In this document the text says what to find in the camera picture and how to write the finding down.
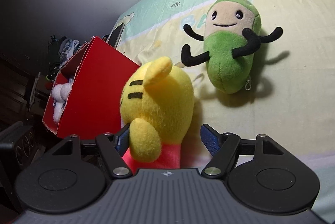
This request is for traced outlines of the yellow tiger plush pink shirt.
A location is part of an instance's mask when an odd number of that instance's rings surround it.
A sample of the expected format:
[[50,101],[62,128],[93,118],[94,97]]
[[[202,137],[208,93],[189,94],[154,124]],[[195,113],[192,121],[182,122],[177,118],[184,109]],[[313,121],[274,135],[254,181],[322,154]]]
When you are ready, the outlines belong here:
[[121,120],[129,125],[129,148],[123,160],[131,171],[178,169],[193,111],[191,79],[169,57],[139,67],[120,98]]

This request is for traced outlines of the black smartphone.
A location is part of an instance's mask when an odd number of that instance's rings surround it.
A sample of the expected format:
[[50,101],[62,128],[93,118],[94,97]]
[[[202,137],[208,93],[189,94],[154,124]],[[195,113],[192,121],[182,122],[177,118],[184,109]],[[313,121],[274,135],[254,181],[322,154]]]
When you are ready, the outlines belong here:
[[121,35],[125,28],[124,23],[118,25],[114,30],[111,31],[109,36],[107,37],[106,43],[112,46],[113,48],[117,48],[118,44],[121,40]]

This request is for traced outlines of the black speaker device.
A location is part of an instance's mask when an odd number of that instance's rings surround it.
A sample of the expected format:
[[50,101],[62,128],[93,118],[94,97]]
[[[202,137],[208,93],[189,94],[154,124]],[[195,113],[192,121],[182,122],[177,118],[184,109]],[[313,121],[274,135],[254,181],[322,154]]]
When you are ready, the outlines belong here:
[[35,149],[32,126],[15,122],[1,131],[1,164],[22,167]]

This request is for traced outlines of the cartoon print bed sheet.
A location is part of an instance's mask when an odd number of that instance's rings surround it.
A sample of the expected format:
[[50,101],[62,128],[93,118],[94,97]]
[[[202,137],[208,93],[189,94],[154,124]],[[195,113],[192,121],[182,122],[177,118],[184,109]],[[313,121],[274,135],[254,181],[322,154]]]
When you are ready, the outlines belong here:
[[320,178],[313,210],[334,221],[334,0],[247,0],[261,35],[281,27],[280,39],[249,57],[229,53],[234,35],[208,32],[211,17],[231,22],[222,0],[141,0],[123,12],[117,49],[142,65],[168,56],[182,66],[185,44],[209,62],[186,67],[194,85],[194,117],[182,143],[180,165],[202,168],[210,154],[200,126],[242,138],[265,133],[310,166]]

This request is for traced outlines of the pile of folded clothes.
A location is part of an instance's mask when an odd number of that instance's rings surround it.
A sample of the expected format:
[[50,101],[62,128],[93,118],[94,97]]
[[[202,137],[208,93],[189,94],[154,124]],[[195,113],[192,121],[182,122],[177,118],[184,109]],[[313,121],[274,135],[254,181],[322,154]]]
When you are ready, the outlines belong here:
[[56,79],[58,71],[74,56],[86,43],[66,36],[56,38],[50,37],[48,42],[46,79],[52,83]]

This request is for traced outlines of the green bean plush toy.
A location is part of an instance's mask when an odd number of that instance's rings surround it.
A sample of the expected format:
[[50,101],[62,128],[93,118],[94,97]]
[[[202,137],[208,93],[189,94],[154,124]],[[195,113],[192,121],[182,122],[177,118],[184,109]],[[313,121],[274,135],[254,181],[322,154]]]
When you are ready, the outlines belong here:
[[248,0],[217,0],[206,14],[203,35],[189,24],[183,25],[189,37],[203,42],[203,53],[193,56],[185,44],[181,62],[186,67],[205,64],[214,87],[235,94],[247,84],[255,52],[283,35],[282,27],[276,27],[262,36],[261,25],[258,10]]

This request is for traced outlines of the red cardboard box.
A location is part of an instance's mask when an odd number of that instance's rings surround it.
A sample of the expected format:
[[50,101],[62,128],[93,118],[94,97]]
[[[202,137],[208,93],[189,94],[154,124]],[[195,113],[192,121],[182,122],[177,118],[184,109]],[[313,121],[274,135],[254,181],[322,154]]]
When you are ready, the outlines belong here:
[[99,37],[83,47],[63,66],[55,85],[73,80],[59,122],[53,120],[53,98],[48,99],[43,123],[60,138],[76,134],[93,139],[121,128],[120,98],[126,81],[139,68]]

